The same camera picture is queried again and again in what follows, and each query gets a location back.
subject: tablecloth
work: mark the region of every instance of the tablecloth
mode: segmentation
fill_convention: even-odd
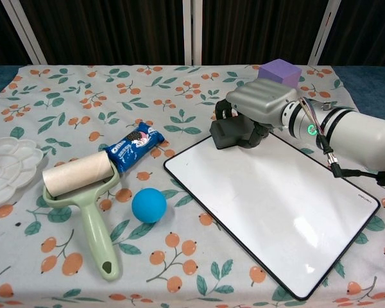
[[[300,94],[355,108],[331,67],[299,67]],[[19,69],[0,93],[0,137],[31,139],[44,159],[24,194],[0,207],[0,307],[385,307],[385,187],[369,178],[351,179],[383,206],[310,299],[299,302],[164,171],[165,159],[209,136],[215,103],[255,79],[258,68]],[[41,172],[101,151],[140,121],[166,141],[97,201],[123,268],[119,280],[107,282],[92,261],[79,210],[49,208],[42,199]],[[285,130],[274,133],[325,164],[313,145]],[[155,224],[141,223],[131,211],[134,194],[146,187],[167,199],[166,215]]]

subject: foam block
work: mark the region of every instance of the foam block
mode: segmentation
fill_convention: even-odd
[[[298,87],[302,70],[282,59],[276,59],[260,66],[258,78],[269,79],[292,88]]]

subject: rubber ball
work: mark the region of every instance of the rubber ball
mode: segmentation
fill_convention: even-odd
[[[156,223],[166,210],[166,198],[154,188],[141,189],[132,201],[134,216],[143,223]]]

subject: handle hang hole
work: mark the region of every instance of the handle hang hole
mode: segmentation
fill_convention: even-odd
[[[111,273],[111,262],[110,261],[104,262],[102,268],[103,270],[105,270],[106,273],[108,274]]]

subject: paint palette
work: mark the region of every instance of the paint palette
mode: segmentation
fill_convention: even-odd
[[[33,179],[43,152],[31,140],[0,138],[0,205]]]

